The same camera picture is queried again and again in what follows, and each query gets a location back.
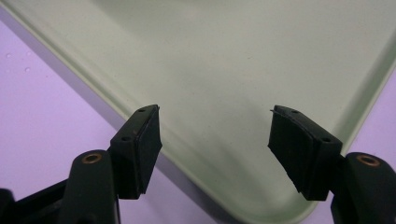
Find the black bracket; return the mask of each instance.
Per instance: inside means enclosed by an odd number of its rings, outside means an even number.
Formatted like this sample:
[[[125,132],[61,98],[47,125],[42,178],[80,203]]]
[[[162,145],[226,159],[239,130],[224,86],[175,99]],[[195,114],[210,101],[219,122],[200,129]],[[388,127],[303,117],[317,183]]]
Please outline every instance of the black bracket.
[[[340,155],[342,143],[300,111],[276,105],[268,147],[308,201],[334,194],[336,224],[396,222],[396,174],[376,156]]]
[[[120,199],[146,193],[162,147],[159,107],[136,110],[110,148],[75,158],[69,178],[15,202],[0,189],[0,223],[120,223]]]

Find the screw hole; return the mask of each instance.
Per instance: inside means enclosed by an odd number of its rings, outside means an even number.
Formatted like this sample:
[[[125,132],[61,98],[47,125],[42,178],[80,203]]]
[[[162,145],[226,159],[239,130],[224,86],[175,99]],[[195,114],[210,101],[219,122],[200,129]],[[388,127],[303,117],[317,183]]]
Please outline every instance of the screw hole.
[[[379,166],[380,162],[376,158],[373,158],[371,156],[366,156],[366,155],[359,155],[357,157],[358,161],[361,163],[364,163],[369,166]]]
[[[121,140],[124,141],[124,142],[131,141],[131,139],[132,139],[131,137],[122,137],[121,138]]]
[[[97,161],[102,159],[102,155],[99,153],[92,153],[90,155],[85,156],[82,158],[82,163],[91,164],[96,163]]]

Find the purple surface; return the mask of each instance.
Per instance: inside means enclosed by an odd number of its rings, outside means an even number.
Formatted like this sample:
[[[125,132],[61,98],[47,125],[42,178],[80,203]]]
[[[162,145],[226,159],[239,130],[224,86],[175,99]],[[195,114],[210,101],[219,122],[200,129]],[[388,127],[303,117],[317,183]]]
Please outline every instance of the purple surface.
[[[396,73],[350,150],[376,155],[393,168],[395,96]],[[84,151],[107,148],[121,124],[114,111],[0,8],[0,188],[12,189],[20,199],[67,178],[72,160]],[[155,169],[147,195],[120,202],[123,223],[220,222],[164,169]],[[331,198],[303,223],[332,223]]]

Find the white tray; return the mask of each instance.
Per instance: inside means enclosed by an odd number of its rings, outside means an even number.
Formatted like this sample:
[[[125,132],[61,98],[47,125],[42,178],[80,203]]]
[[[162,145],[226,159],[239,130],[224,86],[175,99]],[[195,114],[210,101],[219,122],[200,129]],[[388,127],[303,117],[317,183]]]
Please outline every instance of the white tray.
[[[345,152],[396,58],[390,0],[1,3],[125,118],[160,105],[163,153],[249,223],[315,205],[266,146],[269,110],[301,110]]]

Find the tray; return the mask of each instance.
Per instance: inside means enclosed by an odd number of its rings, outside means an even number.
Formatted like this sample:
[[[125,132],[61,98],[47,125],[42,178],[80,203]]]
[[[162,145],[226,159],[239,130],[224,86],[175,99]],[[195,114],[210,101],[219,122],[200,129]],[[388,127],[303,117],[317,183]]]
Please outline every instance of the tray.
[[[267,148],[274,105],[353,140],[396,58],[394,1],[1,0],[118,113],[161,106],[163,153],[233,216],[314,208]]]

